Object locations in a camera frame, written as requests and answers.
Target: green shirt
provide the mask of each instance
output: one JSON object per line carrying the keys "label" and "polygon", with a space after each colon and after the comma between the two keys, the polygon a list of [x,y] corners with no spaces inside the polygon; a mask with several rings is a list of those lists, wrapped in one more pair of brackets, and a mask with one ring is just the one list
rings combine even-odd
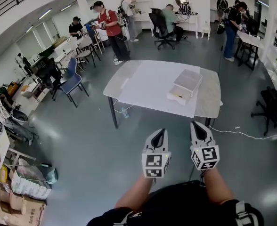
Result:
{"label": "green shirt", "polygon": [[163,11],[163,15],[165,16],[165,19],[166,19],[168,33],[171,33],[171,32],[173,32],[173,29],[174,29],[174,25],[172,25],[172,23],[177,22],[177,17],[173,11],[169,11],[166,9],[163,9],[162,11]]}

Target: glossy floor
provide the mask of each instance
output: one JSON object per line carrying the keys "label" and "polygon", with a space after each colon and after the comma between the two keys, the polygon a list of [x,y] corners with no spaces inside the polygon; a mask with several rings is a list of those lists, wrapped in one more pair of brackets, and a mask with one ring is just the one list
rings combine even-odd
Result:
{"label": "glossy floor", "polygon": [[[252,72],[237,67],[221,56],[224,35],[212,33],[211,39],[189,35],[176,50],[158,51],[150,32],[143,32],[137,43],[131,43],[131,58],[163,60],[197,65],[219,71],[221,107],[214,128],[238,130],[262,137],[264,118],[251,118],[260,91],[270,85],[262,65]],[[102,61],[85,66],[83,85],[89,92],[75,89],[72,96],[78,105],[58,92],[55,102],[47,95],[33,114],[30,125],[40,138],[30,153],[47,160],[58,170],[59,180],[48,197],[45,226],[86,225],[92,218],[111,209],[141,174],[141,151],[145,139],[155,130],[169,133],[171,166],[155,189],[185,182],[192,169],[190,159],[190,119],[150,109],[132,107],[129,118],[117,113],[115,129],[107,97],[102,92],[120,66],[113,64],[114,54],[106,48]],[[122,105],[117,103],[117,110]],[[270,128],[269,136],[277,134]],[[277,222],[277,138],[254,140],[239,134],[213,132],[220,146],[219,169],[236,198],[245,200],[264,215],[266,225]],[[192,179],[199,174],[195,170]]]}

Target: white column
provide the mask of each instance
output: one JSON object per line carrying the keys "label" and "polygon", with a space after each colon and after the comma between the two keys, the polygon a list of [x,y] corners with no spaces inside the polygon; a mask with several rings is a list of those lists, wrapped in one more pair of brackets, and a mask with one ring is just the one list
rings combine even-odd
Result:
{"label": "white column", "polygon": [[36,40],[38,41],[38,43],[39,43],[41,49],[42,49],[42,50],[45,50],[46,47],[45,47],[44,43],[42,42],[42,39],[40,38],[40,35],[39,35],[39,33],[38,33],[38,31],[37,31],[36,28],[33,28],[33,33],[34,33],[35,38],[36,38]]}
{"label": "white column", "polygon": [[90,8],[87,4],[86,0],[77,0],[78,4],[79,4],[79,9],[80,9],[80,15],[79,17],[81,18],[81,24],[84,25],[85,23],[87,23],[90,18],[88,16],[89,12],[90,12]]}
{"label": "white column", "polygon": [[264,37],[264,50],[262,51],[260,60],[264,63],[266,61],[266,55],[269,48],[274,44],[277,22],[277,0],[269,0],[269,13],[267,19],[267,27]]}
{"label": "white column", "polygon": [[53,37],[52,37],[52,35],[51,35],[51,33],[50,33],[49,27],[47,26],[46,22],[43,22],[43,26],[44,26],[44,28],[45,28],[46,33],[47,33],[48,36],[49,36],[50,41],[51,41],[52,43],[54,43],[55,41],[54,41],[54,39],[53,39]]}

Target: red shirt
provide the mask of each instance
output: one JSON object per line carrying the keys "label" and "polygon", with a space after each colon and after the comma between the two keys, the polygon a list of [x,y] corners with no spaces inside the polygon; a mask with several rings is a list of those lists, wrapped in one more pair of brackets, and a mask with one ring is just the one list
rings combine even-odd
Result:
{"label": "red shirt", "polygon": [[[103,14],[100,14],[100,18],[98,17],[98,22],[101,23],[103,21],[106,21],[107,24],[118,21],[118,18],[116,17],[115,13],[111,10],[108,11],[109,17],[106,15],[106,10]],[[115,26],[106,27],[107,36],[112,37],[120,34],[122,32],[120,26],[117,24]]]}

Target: man in red shirt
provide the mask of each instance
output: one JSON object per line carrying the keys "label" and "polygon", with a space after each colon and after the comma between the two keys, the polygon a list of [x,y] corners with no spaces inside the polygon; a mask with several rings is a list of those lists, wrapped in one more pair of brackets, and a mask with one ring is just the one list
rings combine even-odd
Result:
{"label": "man in red shirt", "polygon": [[118,18],[115,12],[111,10],[106,12],[104,4],[101,1],[96,1],[93,4],[93,8],[96,12],[99,13],[99,25],[95,26],[94,29],[106,30],[112,49],[117,58],[117,60],[114,61],[114,64],[119,65],[124,61],[130,60],[129,53],[124,42],[126,37],[122,34],[122,30],[117,22]]}

